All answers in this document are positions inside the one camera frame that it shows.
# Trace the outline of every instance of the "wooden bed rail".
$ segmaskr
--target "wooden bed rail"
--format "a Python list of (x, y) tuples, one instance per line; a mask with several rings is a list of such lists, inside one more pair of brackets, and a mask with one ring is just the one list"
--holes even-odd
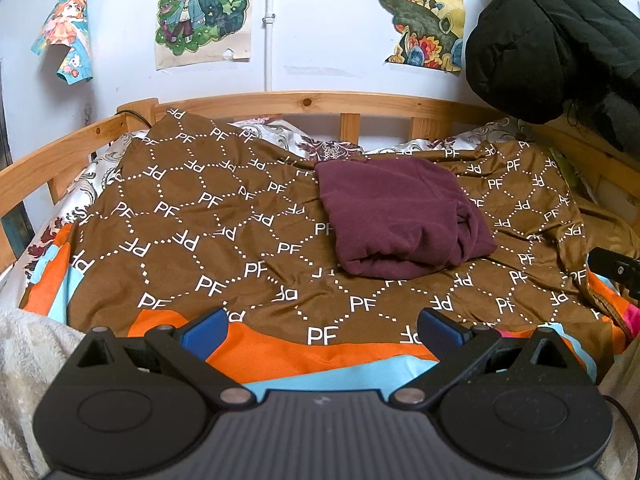
[[(49, 185), (54, 203), (68, 184), (86, 167), (88, 155), (122, 134), (146, 128), (131, 114), (133, 110), (149, 123), (160, 120), (170, 108), (205, 117), (241, 119), (282, 117), (284, 114), (340, 114), (340, 140), (358, 143), (360, 117), (410, 118), (408, 139), (441, 139), (450, 134), (452, 123), (485, 124), (504, 114), (487, 107), (450, 101), (366, 92), (291, 91), (232, 94), (160, 104), (149, 98), (124, 104), (119, 115), (91, 124), (23, 157), (0, 171), (0, 217), (43, 184)], [(633, 197), (640, 198), (640, 163), (617, 152), (588, 130), (568, 126), (566, 120), (536, 126), (545, 144), (562, 151), (577, 167), (594, 178), (606, 178)], [(0, 226), (0, 272), (15, 261)]]

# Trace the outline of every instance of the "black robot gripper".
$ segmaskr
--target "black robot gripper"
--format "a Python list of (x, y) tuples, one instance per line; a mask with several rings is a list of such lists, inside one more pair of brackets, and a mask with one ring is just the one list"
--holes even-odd
[(142, 338), (91, 330), (34, 414), (47, 480), (601, 478), (609, 407), (551, 328), (503, 338), (424, 309), (418, 335), (440, 363), (388, 400), (271, 390), (258, 402), (190, 347), (207, 323), (226, 314)]

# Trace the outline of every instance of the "folded maroon garment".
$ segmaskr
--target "folded maroon garment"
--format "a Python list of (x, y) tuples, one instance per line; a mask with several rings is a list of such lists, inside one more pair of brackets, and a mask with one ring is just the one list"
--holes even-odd
[(350, 274), (410, 280), (496, 250), (456, 176), (414, 156), (316, 164), (335, 251)]

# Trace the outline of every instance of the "black puffer jacket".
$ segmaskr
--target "black puffer jacket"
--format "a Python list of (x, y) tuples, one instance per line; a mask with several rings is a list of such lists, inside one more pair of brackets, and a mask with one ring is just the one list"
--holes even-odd
[(492, 0), (466, 42), (466, 79), (499, 110), (578, 119), (640, 160), (640, 20), (616, 0)]

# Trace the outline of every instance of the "cartoon boy poster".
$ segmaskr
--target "cartoon boy poster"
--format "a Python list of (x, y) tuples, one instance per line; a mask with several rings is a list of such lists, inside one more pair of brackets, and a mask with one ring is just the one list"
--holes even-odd
[(251, 53), (250, 0), (159, 0), (156, 68)]
[(40, 30), (31, 51), (38, 56), (50, 44), (69, 47), (58, 76), (69, 85), (93, 77), (86, 0), (59, 0)]

